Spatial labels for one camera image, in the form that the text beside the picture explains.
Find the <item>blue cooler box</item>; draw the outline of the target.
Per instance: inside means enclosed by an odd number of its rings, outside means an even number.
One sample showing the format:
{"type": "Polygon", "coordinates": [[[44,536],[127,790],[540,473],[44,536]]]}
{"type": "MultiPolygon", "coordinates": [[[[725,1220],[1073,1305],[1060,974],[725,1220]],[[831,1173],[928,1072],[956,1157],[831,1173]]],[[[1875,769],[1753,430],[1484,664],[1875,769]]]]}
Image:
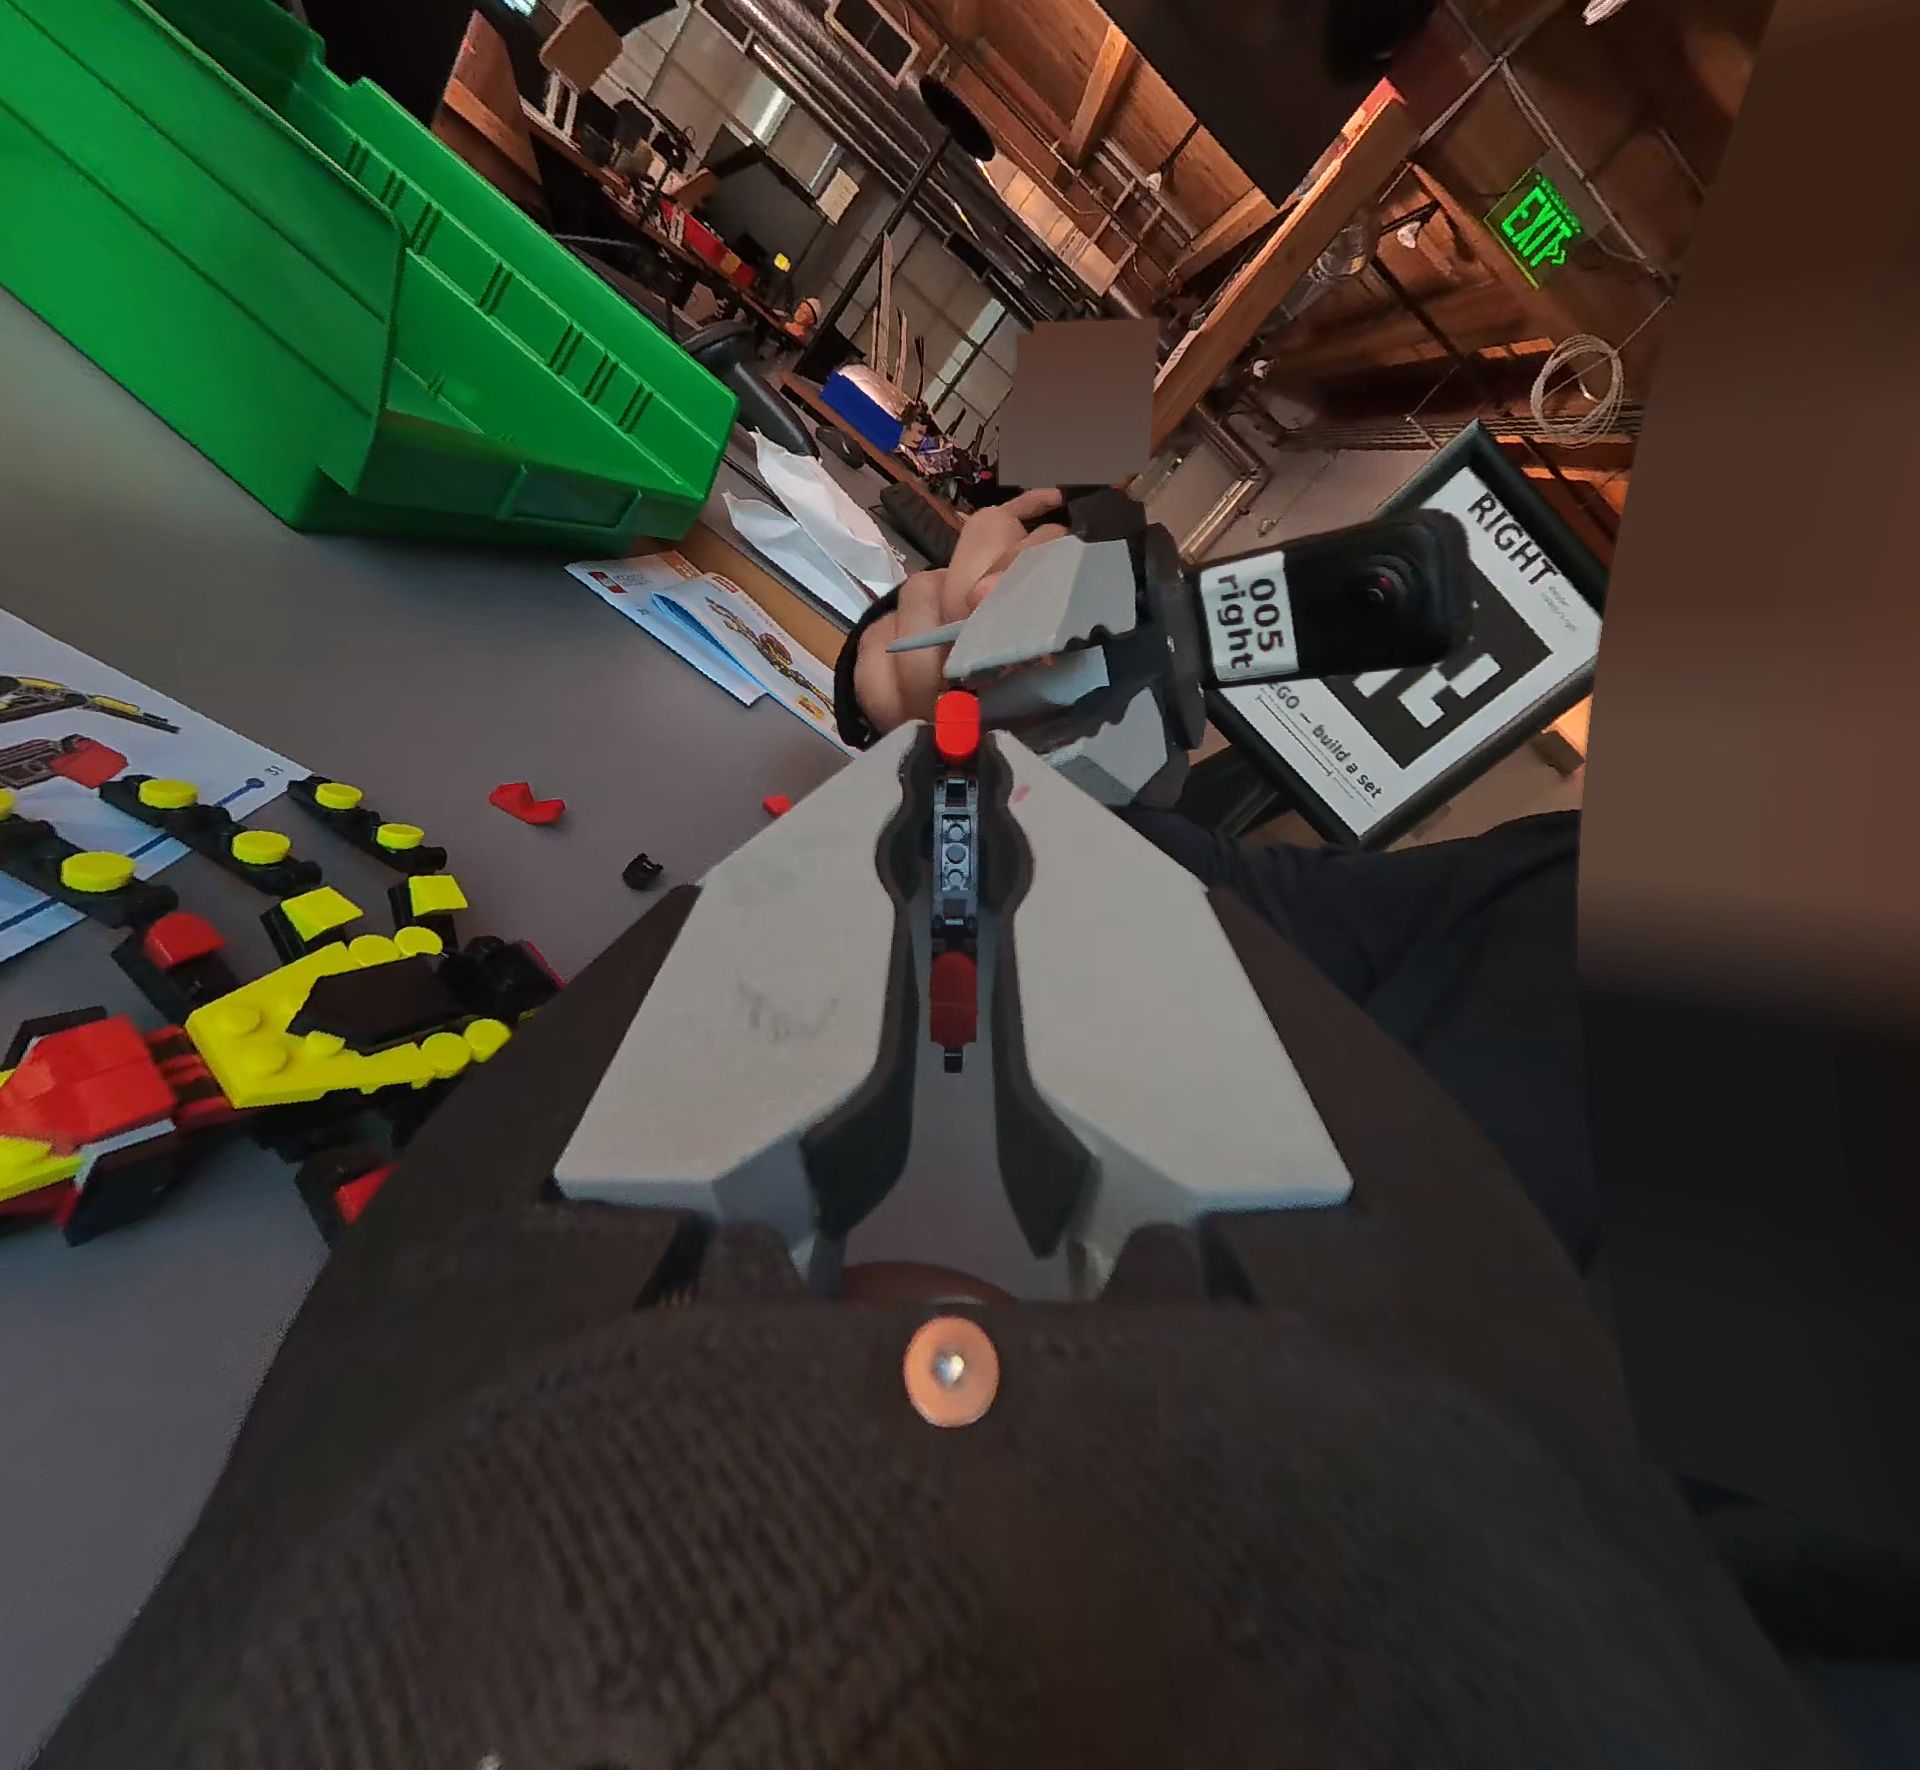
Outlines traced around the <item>blue cooler box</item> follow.
{"type": "Polygon", "coordinates": [[[823,404],[857,437],[893,454],[909,423],[911,395],[869,365],[840,365],[820,388],[823,404]]]}

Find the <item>person's right hand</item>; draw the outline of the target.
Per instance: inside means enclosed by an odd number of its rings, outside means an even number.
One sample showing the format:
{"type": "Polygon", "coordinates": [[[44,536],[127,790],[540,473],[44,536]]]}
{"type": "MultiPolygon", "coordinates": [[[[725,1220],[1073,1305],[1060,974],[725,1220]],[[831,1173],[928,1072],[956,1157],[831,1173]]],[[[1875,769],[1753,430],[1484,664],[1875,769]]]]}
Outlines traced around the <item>person's right hand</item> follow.
{"type": "Polygon", "coordinates": [[[909,575],[875,601],[846,635],[834,664],[834,721],[847,749],[869,749],[909,721],[932,721],[946,688],[946,644],[896,651],[902,638],[967,622],[994,581],[1025,548],[1070,532],[1059,484],[978,507],[956,535],[946,569],[909,575]]]}

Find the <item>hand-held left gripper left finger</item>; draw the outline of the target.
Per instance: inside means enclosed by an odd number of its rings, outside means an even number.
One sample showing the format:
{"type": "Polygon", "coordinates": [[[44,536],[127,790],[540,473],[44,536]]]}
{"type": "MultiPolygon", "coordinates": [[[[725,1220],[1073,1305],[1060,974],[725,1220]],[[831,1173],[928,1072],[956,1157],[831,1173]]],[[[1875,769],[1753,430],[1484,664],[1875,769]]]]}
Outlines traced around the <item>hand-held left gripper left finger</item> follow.
{"type": "Polygon", "coordinates": [[[902,727],[708,869],[554,1164],[573,1201],[775,1230],[823,1279],[899,1181],[932,733],[902,727]]]}

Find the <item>large spider instruction booklet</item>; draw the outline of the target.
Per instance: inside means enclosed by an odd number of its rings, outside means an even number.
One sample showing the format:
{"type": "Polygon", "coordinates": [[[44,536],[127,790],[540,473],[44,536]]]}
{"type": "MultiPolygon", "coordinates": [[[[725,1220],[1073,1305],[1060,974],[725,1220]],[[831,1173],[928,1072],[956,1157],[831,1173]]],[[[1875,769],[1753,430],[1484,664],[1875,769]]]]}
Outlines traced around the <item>large spider instruction booklet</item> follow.
{"type": "Polygon", "coordinates": [[[285,795],[297,763],[163,688],[4,612],[4,839],[28,823],[55,852],[120,852],[133,878],[156,881],[186,845],[116,806],[109,785],[172,777],[232,822],[285,795]]]}

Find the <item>black yellow brick spider model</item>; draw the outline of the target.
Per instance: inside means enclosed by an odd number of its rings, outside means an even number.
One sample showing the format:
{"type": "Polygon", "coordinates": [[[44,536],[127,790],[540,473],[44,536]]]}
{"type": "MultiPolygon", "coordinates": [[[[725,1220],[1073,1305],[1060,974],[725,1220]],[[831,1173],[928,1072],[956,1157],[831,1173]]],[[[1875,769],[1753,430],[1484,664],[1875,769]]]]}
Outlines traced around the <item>black yellow brick spider model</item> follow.
{"type": "Polygon", "coordinates": [[[564,979],[524,940],[461,935],[448,855],[331,776],[290,795],[390,869],[390,930],[290,836],[239,822],[172,776],[104,777],[104,799],[265,897],[275,954],[242,979],[228,935],[123,852],[83,849],[19,803],[4,766],[4,878],[111,930],[111,961],[157,1013],[34,1013],[4,1050],[4,1230],[70,1246],[143,1220],[235,1134],[297,1168],[324,1239],[370,1204],[455,1086],[498,1058],[564,979]]]}

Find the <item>black red brick leg segment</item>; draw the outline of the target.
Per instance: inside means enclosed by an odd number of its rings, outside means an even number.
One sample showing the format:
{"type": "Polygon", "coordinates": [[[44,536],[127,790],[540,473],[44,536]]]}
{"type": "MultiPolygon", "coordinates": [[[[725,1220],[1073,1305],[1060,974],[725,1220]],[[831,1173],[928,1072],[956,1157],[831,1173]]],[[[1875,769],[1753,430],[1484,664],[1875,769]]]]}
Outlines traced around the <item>black red brick leg segment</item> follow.
{"type": "Polygon", "coordinates": [[[934,703],[934,773],[928,810],[928,1039],[942,1069],[962,1072],[979,1027],[979,700],[946,688],[934,703]]]}

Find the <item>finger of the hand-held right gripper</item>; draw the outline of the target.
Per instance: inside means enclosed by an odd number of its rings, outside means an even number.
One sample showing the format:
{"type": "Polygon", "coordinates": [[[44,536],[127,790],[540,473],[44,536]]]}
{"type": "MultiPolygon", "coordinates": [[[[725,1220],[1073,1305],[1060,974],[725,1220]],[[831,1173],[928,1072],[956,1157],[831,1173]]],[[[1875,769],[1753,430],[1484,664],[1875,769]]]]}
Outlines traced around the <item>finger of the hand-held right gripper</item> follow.
{"type": "Polygon", "coordinates": [[[1084,723],[1119,721],[1110,644],[1043,654],[979,675],[979,727],[1005,733],[1084,733],[1084,723]]]}
{"type": "Polygon", "coordinates": [[[1128,539],[1050,539],[1025,548],[961,627],[946,678],[998,678],[1139,627],[1128,539]]]}

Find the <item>green exit sign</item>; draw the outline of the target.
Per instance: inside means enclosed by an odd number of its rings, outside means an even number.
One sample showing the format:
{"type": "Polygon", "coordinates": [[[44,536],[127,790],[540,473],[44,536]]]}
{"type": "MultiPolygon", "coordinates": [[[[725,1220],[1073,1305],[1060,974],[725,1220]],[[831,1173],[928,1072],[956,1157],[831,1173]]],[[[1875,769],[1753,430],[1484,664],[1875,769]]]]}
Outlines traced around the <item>green exit sign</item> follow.
{"type": "Polygon", "coordinates": [[[1487,213],[1484,223],[1528,290],[1543,290],[1589,239],[1572,197],[1556,178],[1528,165],[1487,213]]]}

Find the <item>small folded instruction booklet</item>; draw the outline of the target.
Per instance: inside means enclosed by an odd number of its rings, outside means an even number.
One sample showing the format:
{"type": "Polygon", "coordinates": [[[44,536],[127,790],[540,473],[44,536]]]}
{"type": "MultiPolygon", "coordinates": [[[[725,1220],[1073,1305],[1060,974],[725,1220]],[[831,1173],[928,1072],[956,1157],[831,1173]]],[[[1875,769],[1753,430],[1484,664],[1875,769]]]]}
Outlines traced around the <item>small folded instruction booklet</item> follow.
{"type": "Polygon", "coordinates": [[[807,651],[731,578],[705,572],[678,552],[579,559],[567,572],[735,700],[771,697],[852,753],[837,730],[831,664],[807,651]]]}

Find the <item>black padded office chair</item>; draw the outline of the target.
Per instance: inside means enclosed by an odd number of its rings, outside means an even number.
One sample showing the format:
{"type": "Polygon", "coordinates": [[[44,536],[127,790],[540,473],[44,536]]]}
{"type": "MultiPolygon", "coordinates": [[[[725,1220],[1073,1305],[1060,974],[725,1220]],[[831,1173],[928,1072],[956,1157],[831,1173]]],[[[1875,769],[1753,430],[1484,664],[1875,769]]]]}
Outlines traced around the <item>black padded office chair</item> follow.
{"type": "Polygon", "coordinates": [[[760,365],[760,329],[751,315],[715,319],[694,329],[681,351],[735,395],[735,420],[785,454],[820,456],[820,446],[760,365]]]}

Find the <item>person's right forearm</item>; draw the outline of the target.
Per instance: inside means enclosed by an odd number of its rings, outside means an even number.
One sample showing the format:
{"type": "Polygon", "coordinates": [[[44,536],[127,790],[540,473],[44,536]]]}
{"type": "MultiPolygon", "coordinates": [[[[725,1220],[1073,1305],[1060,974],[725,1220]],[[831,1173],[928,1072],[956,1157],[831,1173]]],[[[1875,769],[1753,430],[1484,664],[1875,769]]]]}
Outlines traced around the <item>person's right forearm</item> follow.
{"type": "Polygon", "coordinates": [[[1228,839],[1166,810],[1123,819],[1235,892],[1470,1109],[1579,1086],[1579,813],[1379,852],[1228,839]]]}

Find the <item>white crumpled paper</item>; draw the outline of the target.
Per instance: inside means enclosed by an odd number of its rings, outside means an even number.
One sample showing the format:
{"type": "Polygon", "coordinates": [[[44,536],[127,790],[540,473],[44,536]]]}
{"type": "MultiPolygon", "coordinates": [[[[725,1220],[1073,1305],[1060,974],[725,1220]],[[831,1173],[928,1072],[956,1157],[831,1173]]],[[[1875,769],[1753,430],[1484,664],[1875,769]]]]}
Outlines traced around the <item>white crumpled paper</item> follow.
{"type": "Polygon", "coordinates": [[[715,483],[735,539],[787,583],[857,622],[906,581],[899,548],[824,463],[754,433],[754,463],[731,463],[715,483]]]}

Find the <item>person's dark clothing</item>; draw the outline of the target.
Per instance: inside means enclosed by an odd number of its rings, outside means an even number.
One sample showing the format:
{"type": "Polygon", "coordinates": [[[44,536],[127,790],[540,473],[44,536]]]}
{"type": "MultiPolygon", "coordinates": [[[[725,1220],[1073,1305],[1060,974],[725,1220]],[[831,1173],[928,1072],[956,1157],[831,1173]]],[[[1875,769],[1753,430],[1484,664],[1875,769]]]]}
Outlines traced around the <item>person's dark clothing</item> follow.
{"type": "Polygon", "coordinates": [[[1332,1208],[1228,1217],[1250,1279],[1332,1273],[1579,1292],[1582,1279],[1490,1138],[1424,1069],[1311,971],[1261,981],[1261,999],[1352,1173],[1332,1208]]]}

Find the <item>green storage bin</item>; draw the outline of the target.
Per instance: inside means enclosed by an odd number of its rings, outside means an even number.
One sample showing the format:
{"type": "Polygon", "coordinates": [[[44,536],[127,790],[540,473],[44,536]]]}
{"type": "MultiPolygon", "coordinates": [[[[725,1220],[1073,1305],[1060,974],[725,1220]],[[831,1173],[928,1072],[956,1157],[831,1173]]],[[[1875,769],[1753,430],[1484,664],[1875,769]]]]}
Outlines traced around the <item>green storage bin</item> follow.
{"type": "Polygon", "coordinates": [[[4,288],[297,532],[678,539],[735,392],[268,0],[4,0],[4,288]]]}

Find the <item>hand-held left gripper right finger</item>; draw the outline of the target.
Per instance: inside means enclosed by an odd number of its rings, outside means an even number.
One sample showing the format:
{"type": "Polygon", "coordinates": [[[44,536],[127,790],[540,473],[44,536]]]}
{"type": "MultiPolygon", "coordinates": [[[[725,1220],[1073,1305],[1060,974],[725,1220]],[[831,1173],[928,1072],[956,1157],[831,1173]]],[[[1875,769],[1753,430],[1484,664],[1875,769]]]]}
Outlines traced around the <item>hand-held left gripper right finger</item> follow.
{"type": "Polygon", "coordinates": [[[979,815],[998,1165],[1067,1290],[1097,1292],[1135,1230],[1347,1204],[1205,887],[1005,733],[979,744],[979,815]]]}

